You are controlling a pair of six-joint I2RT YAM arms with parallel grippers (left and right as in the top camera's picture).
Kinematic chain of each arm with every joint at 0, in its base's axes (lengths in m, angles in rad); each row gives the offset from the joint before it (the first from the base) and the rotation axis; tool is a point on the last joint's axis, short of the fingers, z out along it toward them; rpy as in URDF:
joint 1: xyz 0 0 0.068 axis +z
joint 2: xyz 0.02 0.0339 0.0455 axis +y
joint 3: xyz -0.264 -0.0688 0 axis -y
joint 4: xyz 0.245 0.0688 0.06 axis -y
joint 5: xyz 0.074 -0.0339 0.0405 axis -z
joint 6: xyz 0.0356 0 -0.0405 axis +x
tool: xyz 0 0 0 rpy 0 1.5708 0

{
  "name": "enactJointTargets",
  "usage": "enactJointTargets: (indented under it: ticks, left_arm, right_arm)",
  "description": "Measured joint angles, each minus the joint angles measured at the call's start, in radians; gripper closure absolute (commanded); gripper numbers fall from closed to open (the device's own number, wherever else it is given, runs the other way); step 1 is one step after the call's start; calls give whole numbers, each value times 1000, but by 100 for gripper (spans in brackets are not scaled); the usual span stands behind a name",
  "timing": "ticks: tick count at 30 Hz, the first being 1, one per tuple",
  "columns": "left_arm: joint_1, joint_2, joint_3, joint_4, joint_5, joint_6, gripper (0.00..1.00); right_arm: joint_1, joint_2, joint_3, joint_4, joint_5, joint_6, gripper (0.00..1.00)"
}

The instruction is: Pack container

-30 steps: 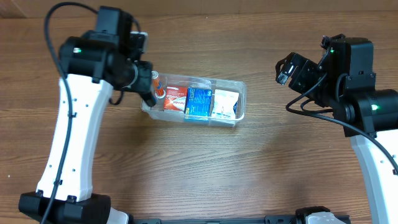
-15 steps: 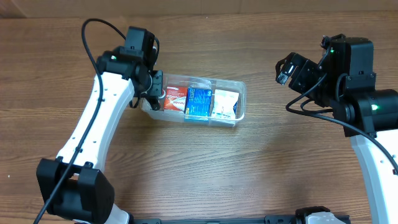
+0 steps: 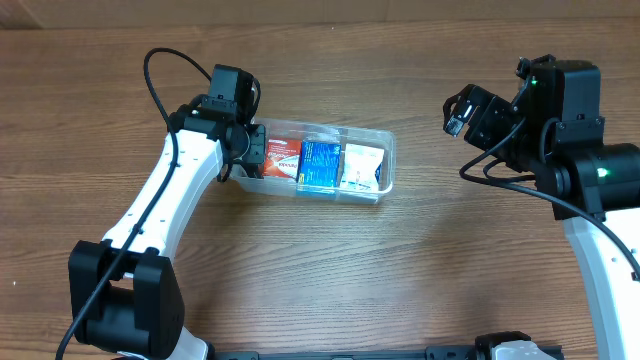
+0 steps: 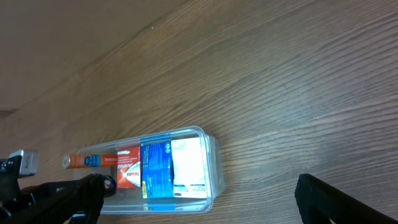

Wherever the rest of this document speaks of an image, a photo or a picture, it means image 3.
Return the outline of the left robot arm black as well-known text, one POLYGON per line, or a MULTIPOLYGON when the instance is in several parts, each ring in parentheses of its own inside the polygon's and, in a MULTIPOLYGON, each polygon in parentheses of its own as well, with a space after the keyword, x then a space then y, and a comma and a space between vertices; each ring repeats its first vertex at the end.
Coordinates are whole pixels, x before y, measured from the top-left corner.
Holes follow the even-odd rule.
POLYGON ((216 65, 208 92, 165 117, 163 153, 133 204, 100 242, 70 254, 73 322, 58 358, 72 339, 125 359, 214 358, 184 324, 173 260, 207 186, 264 162, 265 130, 252 121, 260 95, 252 74, 216 65))

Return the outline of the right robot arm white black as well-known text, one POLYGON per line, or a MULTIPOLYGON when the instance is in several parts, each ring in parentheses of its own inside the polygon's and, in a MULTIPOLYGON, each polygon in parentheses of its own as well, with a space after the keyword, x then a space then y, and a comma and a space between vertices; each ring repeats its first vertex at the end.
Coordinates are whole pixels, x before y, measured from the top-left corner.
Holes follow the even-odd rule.
POLYGON ((443 129, 480 149, 461 178, 548 201, 584 281, 601 359, 639 356, 639 148, 607 145, 601 73, 586 60, 522 58, 507 101, 469 84, 443 129))

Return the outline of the white medicine box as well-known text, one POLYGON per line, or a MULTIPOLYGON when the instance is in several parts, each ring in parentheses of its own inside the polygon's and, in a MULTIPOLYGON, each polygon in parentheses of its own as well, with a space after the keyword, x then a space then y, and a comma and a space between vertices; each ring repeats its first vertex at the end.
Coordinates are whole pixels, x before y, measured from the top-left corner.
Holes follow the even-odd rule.
POLYGON ((379 190, 379 177, 385 150, 347 144, 340 187, 357 191, 379 190))

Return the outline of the blue lozenge box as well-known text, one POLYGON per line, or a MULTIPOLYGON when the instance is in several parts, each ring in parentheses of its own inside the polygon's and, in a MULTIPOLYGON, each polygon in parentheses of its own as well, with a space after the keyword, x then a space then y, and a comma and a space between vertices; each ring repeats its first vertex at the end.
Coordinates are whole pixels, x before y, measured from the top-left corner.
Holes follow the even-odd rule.
POLYGON ((298 168, 298 190, 334 194, 342 147, 336 143, 303 141, 298 168))

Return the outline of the red medicine box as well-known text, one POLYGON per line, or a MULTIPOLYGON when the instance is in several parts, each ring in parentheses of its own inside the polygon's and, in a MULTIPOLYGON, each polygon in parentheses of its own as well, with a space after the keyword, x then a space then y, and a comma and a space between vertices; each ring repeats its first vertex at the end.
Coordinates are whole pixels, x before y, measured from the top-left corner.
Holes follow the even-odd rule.
POLYGON ((270 138, 267 143, 263 175, 296 180, 301 147, 301 140, 270 138))

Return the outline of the clear plastic container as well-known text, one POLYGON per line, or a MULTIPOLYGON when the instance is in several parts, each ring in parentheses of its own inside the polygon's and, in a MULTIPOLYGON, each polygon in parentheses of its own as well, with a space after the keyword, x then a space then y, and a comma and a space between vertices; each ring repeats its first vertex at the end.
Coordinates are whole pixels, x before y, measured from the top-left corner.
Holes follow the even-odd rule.
POLYGON ((295 139, 302 142, 336 143, 341 145, 342 150, 334 194, 302 192, 298 190, 297 179, 265 177, 263 175, 264 164, 260 167, 261 178, 248 177, 245 171, 238 166, 233 169, 231 179, 236 181, 247 192, 288 197, 314 197, 337 202, 376 204, 393 188, 396 146, 395 136, 389 131, 268 118, 257 118, 254 122, 265 127, 266 154, 267 143, 270 138, 295 139), (340 187, 347 144, 358 144, 385 150, 380 170, 380 187, 378 191, 357 191, 340 187))

